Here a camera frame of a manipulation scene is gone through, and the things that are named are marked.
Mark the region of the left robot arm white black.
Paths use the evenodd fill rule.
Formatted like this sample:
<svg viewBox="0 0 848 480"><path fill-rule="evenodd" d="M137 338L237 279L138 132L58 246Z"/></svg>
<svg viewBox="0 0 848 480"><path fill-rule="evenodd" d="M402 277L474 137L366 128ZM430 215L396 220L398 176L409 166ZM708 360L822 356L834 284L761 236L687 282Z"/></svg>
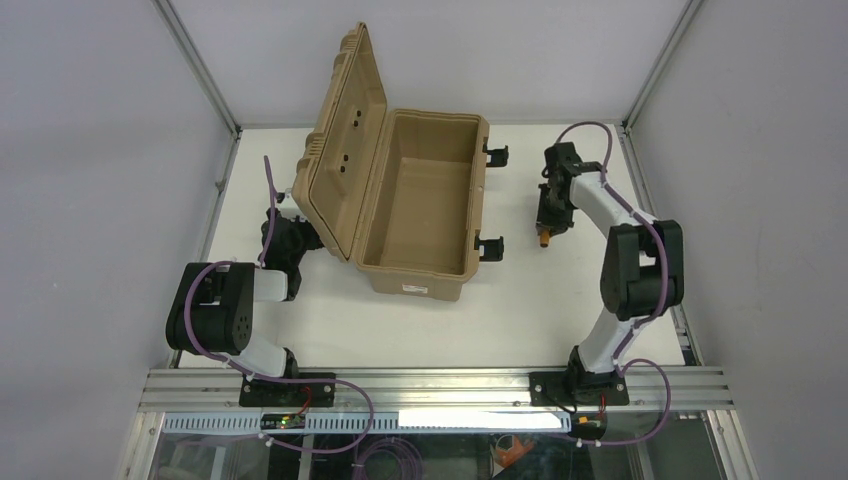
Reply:
<svg viewBox="0 0 848 480"><path fill-rule="evenodd" d="M254 329L257 303L294 300L305 254L323 247L297 208L267 211L262 251L255 263L220 261L186 265L165 325L169 347L220 361L248 378L297 379L294 353Z"/></svg>

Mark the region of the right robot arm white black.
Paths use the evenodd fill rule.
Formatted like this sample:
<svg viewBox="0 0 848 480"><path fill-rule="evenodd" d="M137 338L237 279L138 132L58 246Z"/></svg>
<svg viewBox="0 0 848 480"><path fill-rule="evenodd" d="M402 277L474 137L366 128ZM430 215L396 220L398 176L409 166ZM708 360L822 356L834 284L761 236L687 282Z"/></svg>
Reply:
<svg viewBox="0 0 848 480"><path fill-rule="evenodd" d="M571 142L544 152L535 221L541 247L574 225L583 212L604 236L600 274L603 308L573 350L564 387L571 394L616 388L620 363L638 334L684 295L683 229L634 207L609 183L599 162L586 162Z"/></svg>

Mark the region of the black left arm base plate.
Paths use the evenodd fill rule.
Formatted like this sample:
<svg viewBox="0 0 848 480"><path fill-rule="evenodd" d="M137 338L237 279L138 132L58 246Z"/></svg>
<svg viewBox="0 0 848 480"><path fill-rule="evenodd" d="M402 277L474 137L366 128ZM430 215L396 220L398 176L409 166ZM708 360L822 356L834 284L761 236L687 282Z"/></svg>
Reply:
<svg viewBox="0 0 848 480"><path fill-rule="evenodd" d="M290 384L267 380L243 378L238 405L244 408L300 408L332 407L335 400L334 380L331 372L300 373L305 383Z"/></svg>

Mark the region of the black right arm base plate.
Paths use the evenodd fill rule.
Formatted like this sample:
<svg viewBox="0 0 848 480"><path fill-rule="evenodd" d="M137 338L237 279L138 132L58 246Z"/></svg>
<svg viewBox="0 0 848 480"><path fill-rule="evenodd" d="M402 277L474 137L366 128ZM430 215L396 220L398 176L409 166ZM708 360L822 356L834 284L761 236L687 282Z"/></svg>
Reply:
<svg viewBox="0 0 848 480"><path fill-rule="evenodd" d="M567 370L535 371L528 375L528 381L533 406L575 408L630 403L626 382L615 372L596 375Z"/></svg>

